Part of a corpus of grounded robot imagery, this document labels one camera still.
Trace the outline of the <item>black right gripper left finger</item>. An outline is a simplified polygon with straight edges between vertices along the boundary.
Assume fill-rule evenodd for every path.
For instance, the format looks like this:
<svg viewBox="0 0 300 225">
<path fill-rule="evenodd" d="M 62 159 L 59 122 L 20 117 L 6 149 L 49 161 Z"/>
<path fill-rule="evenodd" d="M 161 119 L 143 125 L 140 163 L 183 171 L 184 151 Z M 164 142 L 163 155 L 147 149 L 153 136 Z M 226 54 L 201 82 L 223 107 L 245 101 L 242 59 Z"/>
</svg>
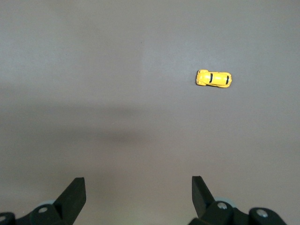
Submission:
<svg viewBox="0 0 300 225">
<path fill-rule="evenodd" d="M 85 203 L 85 179 L 75 178 L 52 204 L 40 205 L 21 218 L 1 212 L 0 225 L 73 225 Z"/>
</svg>

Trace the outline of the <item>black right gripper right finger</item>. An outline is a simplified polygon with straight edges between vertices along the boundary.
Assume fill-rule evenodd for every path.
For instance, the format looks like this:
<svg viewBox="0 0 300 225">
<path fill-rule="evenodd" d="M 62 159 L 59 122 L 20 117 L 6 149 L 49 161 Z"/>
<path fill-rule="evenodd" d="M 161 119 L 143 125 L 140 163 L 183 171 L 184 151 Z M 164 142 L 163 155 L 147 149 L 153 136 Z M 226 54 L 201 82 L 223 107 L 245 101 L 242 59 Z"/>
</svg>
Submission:
<svg viewBox="0 0 300 225">
<path fill-rule="evenodd" d="M 274 211 L 251 208 L 243 213 L 222 200 L 215 200 L 201 176 L 192 177 L 192 201 L 197 217 L 188 225 L 287 225 Z"/>
</svg>

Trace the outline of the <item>yellow beetle toy car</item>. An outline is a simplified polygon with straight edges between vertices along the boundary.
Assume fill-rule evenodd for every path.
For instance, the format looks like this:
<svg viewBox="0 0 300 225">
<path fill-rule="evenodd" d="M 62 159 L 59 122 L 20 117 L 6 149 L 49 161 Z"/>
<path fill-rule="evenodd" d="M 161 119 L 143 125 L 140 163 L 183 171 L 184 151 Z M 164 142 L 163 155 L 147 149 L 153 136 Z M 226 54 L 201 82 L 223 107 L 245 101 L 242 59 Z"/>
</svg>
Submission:
<svg viewBox="0 0 300 225">
<path fill-rule="evenodd" d="M 232 83 L 232 75 L 228 72 L 201 69 L 197 72 L 195 83 L 198 86 L 228 88 Z"/>
</svg>

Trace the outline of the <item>brown table mat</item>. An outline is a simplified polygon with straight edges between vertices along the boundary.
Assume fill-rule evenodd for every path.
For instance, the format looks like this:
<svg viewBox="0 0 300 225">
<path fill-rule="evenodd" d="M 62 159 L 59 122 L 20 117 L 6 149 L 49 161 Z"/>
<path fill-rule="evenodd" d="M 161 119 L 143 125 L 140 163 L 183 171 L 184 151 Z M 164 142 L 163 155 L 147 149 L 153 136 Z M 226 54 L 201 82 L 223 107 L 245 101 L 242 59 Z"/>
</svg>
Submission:
<svg viewBox="0 0 300 225">
<path fill-rule="evenodd" d="M 300 225 L 300 0 L 0 0 L 0 211 L 187 225 L 197 175 Z"/>
</svg>

